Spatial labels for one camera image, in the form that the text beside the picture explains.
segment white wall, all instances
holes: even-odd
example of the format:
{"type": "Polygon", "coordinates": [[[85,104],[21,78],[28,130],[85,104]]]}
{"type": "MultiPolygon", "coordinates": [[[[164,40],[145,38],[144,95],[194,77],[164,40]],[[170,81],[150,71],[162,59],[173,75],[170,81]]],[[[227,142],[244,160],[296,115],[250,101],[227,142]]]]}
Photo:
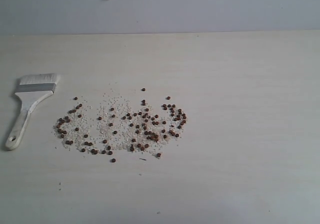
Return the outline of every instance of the white wall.
{"type": "Polygon", "coordinates": [[[0,35],[319,29],[320,0],[0,0],[0,35]]]}

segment pile of grains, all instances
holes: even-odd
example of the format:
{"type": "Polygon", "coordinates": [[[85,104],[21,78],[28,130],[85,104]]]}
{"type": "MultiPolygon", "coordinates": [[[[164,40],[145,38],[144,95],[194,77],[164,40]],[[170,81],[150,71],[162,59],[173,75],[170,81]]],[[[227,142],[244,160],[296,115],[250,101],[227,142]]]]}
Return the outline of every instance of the pile of grains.
{"type": "Polygon", "coordinates": [[[162,115],[153,111],[146,100],[141,101],[141,109],[132,110],[129,101],[108,96],[108,101],[100,104],[96,118],[86,113],[92,109],[85,99],[74,97],[72,107],[54,126],[55,135],[61,139],[66,149],[75,147],[82,153],[91,155],[114,155],[114,151],[150,153],[160,158],[161,149],[174,139],[181,138],[187,115],[175,104],[161,104],[162,115]]]}

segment wall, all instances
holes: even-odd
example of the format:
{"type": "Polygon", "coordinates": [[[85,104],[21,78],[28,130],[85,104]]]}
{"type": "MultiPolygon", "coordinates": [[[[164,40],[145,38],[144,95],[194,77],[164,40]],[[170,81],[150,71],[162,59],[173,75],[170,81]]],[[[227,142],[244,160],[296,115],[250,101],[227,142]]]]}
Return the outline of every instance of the wall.
{"type": "Polygon", "coordinates": [[[318,29],[320,0],[0,0],[0,35],[318,29]]]}

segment brush handle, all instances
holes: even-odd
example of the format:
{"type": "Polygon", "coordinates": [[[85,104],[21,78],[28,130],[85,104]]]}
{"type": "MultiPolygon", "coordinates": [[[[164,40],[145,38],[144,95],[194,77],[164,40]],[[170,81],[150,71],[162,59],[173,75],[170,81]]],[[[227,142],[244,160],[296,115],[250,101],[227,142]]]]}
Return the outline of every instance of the brush handle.
{"type": "Polygon", "coordinates": [[[30,114],[31,112],[29,112],[29,110],[21,110],[11,130],[11,133],[5,143],[7,149],[13,150],[19,146],[21,138],[25,132],[27,123],[29,121],[30,114]]]}

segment brush bristles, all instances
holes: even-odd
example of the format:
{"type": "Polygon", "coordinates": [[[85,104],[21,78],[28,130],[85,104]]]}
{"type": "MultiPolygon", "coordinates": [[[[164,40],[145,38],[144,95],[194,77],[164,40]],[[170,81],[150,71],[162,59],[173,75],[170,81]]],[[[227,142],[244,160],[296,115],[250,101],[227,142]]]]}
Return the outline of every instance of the brush bristles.
{"type": "Polygon", "coordinates": [[[59,76],[56,73],[25,75],[20,79],[19,85],[26,84],[41,84],[41,83],[55,83],[59,81],[59,76]]]}

